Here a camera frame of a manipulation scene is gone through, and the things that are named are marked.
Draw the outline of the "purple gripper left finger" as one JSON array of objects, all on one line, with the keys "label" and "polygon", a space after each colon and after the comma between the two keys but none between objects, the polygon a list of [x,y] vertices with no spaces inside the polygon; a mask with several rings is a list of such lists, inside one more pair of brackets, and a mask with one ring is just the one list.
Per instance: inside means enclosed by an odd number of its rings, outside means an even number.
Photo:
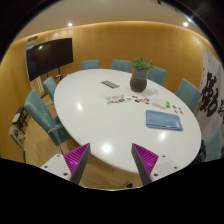
[{"label": "purple gripper left finger", "polygon": [[78,184],[90,156],[90,144],[82,145],[64,156],[65,162],[71,172],[70,181]]}]

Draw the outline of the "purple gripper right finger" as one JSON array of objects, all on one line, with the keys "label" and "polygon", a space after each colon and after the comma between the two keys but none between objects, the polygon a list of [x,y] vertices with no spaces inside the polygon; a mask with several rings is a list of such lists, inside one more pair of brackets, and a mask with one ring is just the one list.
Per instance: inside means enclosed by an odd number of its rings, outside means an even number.
[{"label": "purple gripper right finger", "polygon": [[142,184],[143,185],[150,184],[152,182],[150,174],[159,156],[151,152],[150,150],[135,143],[132,144],[131,154],[137,166]]}]

